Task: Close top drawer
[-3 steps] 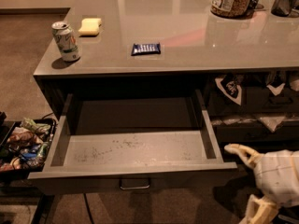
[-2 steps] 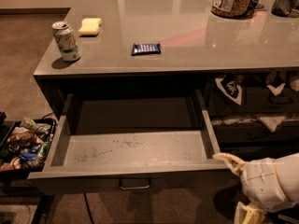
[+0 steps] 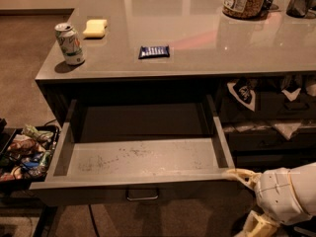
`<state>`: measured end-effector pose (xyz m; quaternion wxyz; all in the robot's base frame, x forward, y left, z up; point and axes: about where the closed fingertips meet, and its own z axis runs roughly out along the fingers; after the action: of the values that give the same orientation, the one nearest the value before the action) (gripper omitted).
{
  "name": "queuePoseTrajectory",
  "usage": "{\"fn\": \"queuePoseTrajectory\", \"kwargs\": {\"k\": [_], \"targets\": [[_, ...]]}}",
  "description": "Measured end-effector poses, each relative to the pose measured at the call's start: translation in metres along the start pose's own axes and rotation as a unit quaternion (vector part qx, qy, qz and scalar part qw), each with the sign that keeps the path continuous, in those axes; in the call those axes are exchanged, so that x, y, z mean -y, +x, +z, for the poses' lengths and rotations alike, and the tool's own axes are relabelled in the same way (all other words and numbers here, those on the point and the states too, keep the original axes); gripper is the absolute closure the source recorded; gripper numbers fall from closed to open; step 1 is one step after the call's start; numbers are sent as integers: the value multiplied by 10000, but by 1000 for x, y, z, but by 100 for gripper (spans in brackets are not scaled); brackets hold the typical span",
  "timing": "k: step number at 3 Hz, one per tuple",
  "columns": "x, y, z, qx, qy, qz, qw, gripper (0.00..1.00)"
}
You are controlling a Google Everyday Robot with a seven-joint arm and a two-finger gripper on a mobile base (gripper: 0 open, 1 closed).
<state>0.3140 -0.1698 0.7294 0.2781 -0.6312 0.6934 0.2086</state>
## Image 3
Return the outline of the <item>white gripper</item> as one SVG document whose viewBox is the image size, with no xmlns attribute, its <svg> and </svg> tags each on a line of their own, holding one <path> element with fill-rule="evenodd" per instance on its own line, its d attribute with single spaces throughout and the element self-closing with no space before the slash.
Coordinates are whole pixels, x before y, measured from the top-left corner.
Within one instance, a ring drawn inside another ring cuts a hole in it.
<svg viewBox="0 0 316 237">
<path fill-rule="evenodd" d="M 278 168 L 261 174 L 234 168 L 224 173 L 255 191 L 257 204 L 264 211 L 251 210 L 242 229 L 234 237 L 273 237 L 280 224 L 292 225 L 311 219 L 311 168 Z"/>
</svg>

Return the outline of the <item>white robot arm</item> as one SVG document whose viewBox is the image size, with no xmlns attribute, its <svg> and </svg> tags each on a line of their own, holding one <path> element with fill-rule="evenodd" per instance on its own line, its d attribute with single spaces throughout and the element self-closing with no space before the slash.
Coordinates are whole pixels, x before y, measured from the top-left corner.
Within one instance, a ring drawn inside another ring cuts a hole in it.
<svg viewBox="0 0 316 237">
<path fill-rule="evenodd" d="M 226 176 L 252 190 L 263 211 L 251 210 L 234 237 L 272 237 L 282 225 L 308 221 L 316 215 L 316 163 L 264 173 L 230 169 Z"/>
</svg>

